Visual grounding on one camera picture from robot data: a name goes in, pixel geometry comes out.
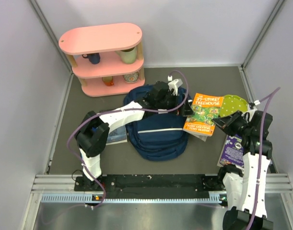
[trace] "wooden shelf post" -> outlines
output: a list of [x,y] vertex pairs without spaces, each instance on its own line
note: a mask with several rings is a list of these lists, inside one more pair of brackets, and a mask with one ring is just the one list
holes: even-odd
[[77,67],[77,63],[76,63],[76,61],[75,61],[74,56],[73,56],[73,55],[69,55],[69,54],[65,54],[65,55],[66,55],[66,57],[68,58],[68,60],[69,60],[69,62],[70,62],[70,65],[71,65],[72,67]]
[[[73,55],[69,55],[69,54],[65,54],[65,55],[66,55],[66,57],[68,58],[68,60],[69,60],[69,62],[70,62],[70,65],[71,65],[72,67],[77,67],[77,62],[76,62],[74,56],[73,56]],[[82,86],[87,86],[87,82],[86,82],[85,79],[78,78],[78,80],[80,81],[80,84],[81,84]]]
[[137,45],[137,54],[138,54],[138,60],[143,59],[143,46],[142,46],[142,41]]
[[144,79],[145,79],[145,77],[144,77],[144,67],[142,67],[142,68],[140,69],[140,72],[139,72],[139,78],[140,78],[140,80],[144,80]]

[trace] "green plate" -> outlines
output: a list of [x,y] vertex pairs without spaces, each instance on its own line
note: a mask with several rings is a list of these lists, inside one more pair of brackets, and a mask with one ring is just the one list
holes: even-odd
[[220,110],[220,117],[228,116],[237,110],[246,112],[247,105],[248,103],[246,100],[237,95],[225,95],[223,99],[223,105]]

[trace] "blue mug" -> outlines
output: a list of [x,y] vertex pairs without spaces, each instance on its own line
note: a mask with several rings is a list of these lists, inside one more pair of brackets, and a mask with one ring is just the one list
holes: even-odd
[[82,57],[83,57],[83,58],[88,58],[89,61],[90,61],[92,64],[98,64],[99,61],[100,61],[99,53],[95,53],[95,54],[83,54]]

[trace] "purple book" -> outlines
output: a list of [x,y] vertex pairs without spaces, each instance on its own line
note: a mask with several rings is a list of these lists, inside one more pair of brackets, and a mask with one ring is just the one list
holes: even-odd
[[241,138],[238,135],[226,137],[218,166],[223,166],[225,164],[235,164],[244,167],[243,147],[241,146]]

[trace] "gray floor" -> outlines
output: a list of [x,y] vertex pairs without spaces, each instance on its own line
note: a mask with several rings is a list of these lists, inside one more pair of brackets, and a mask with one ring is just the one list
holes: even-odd
[[[174,68],[145,69],[147,84],[157,80],[167,81],[167,75]],[[247,99],[238,67],[178,68],[188,79],[189,93],[196,92],[224,96],[236,94]],[[86,96],[77,78],[73,79],[65,108],[59,137],[50,169],[50,174],[72,174],[81,169],[81,163],[66,149],[66,141],[81,123],[85,114],[91,110],[114,109],[123,105],[125,95],[91,98]],[[194,174],[217,173],[225,134],[216,129],[206,142],[190,136],[185,152],[177,159],[153,162],[143,159],[128,143],[107,146],[101,155],[103,174]]]
[[[291,230],[280,194],[266,194],[274,230]],[[106,204],[94,211],[73,204],[41,204],[34,230],[221,230],[226,209],[197,204]],[[43,225],[39,216],[42,214]]]

